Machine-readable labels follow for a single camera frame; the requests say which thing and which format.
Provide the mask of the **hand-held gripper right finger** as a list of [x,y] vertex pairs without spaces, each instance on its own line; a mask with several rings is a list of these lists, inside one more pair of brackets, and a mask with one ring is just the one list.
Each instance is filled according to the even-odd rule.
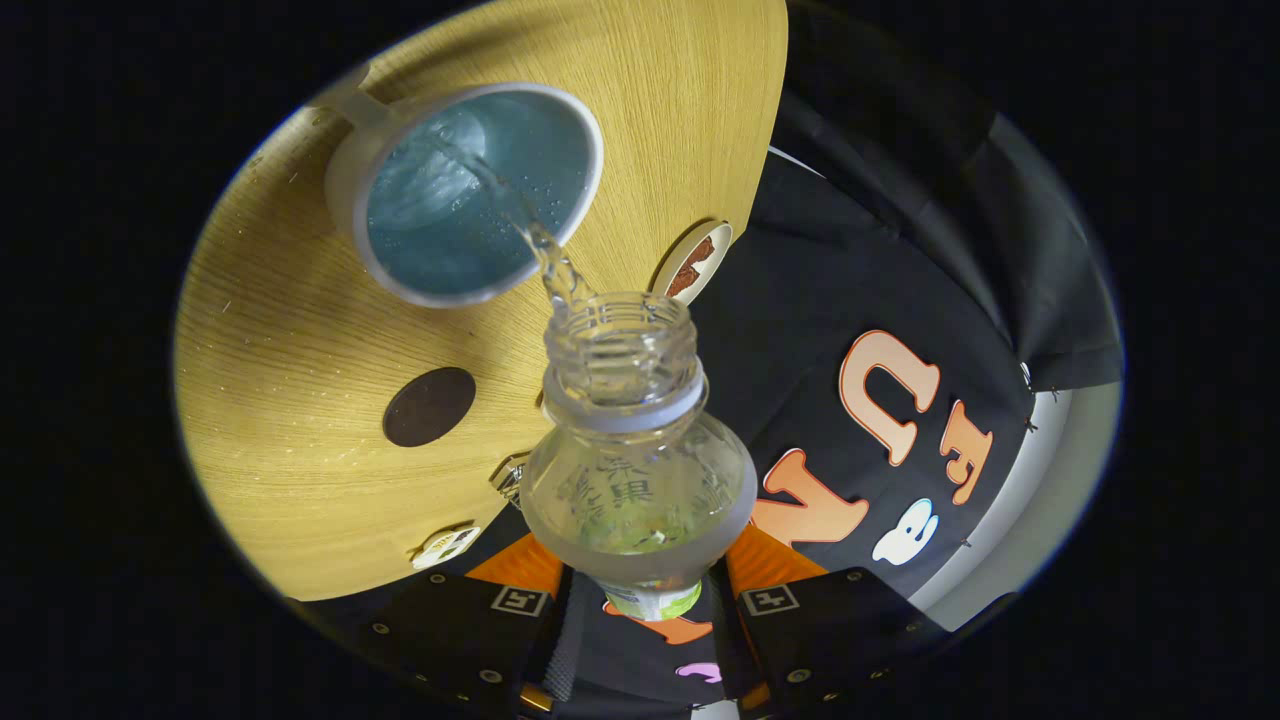
[[827,571],[753,524],[707,588],[726,694],[742,716],[820,716],[908,676],[951,638],[869,568]]

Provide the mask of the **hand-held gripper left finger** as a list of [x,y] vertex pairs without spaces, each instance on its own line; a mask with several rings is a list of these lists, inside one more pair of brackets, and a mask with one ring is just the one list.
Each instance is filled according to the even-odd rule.
[[355,639],[467,719],[558,719],[573,698],[585,601],[573,569],[525,536],[463,575],[429,573]]

